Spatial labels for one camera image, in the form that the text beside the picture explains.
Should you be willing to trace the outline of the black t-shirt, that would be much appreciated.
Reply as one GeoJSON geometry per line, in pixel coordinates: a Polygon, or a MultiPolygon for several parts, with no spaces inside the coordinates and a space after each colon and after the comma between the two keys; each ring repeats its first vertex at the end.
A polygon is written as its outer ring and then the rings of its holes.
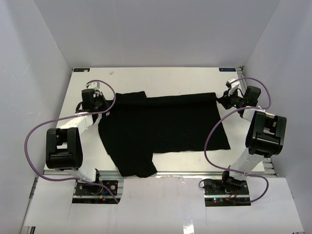
{"type": "Polygon", "coordinates": [[[215,93],[147,97],[145,92],[117,94],[98,133],[122,176],[157,172],[155,153],[228,150],[228,138],[215,93]]]}

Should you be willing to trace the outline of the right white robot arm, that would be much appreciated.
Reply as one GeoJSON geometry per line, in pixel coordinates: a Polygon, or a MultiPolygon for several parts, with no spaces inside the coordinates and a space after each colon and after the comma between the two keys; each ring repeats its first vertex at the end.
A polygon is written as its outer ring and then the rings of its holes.
{"type": "Polygon", "coordinates": [[[217,101],[226,109],[239,109],[238,113],[250,122],[245,140],[245,150],[238,160],[222,173],[221,191],[232,194],[246,185],[247,175],[264,159],[278,155],[284,145],[287,118],[256,109],[260,88],[248,86],[240,97],[239,86],[228,84],[228,90],[217,101]]]}

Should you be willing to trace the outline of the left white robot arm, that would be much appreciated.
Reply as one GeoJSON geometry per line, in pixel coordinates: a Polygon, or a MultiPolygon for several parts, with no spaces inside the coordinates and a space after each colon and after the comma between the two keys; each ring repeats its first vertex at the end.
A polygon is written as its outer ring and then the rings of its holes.
{"type": "Polygon", "coordinates": [[[83,163],[80,136],[98,119],[97,112],[108,106],[98,88],[81,91],[82,102],[77,105],[76,115],[66,124],[47,130],[46,166],[56,171],[64,171],[80,181],[87,181],[86,189],[94,195],[103,189],[103,182],[97,179],[97,170],[83,163]]]}

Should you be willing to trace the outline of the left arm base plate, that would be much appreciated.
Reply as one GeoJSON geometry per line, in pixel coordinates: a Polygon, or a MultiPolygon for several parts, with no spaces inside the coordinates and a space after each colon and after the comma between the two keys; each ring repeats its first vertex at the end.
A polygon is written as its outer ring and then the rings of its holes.
{"type": "MultiPolygon", "coordinates": [[[[123,193],[123,181],[103,180],[106,186],[120,201],[123,193]]],[[[94,186],[86,183],[77,182],[73,193],[73,204],[117,204],[107,189],[101,186],[94,186]]]]}

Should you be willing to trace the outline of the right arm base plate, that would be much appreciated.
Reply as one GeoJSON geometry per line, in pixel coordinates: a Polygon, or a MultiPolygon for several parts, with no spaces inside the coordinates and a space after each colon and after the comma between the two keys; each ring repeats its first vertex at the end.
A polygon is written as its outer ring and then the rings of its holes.
{"type": "Polygon", "coordinates": [[[247,185],[242,187],[224,184],[221,179],[203,179],[199,187],[204,192],[205,207],[251,206],[247,185]]]}

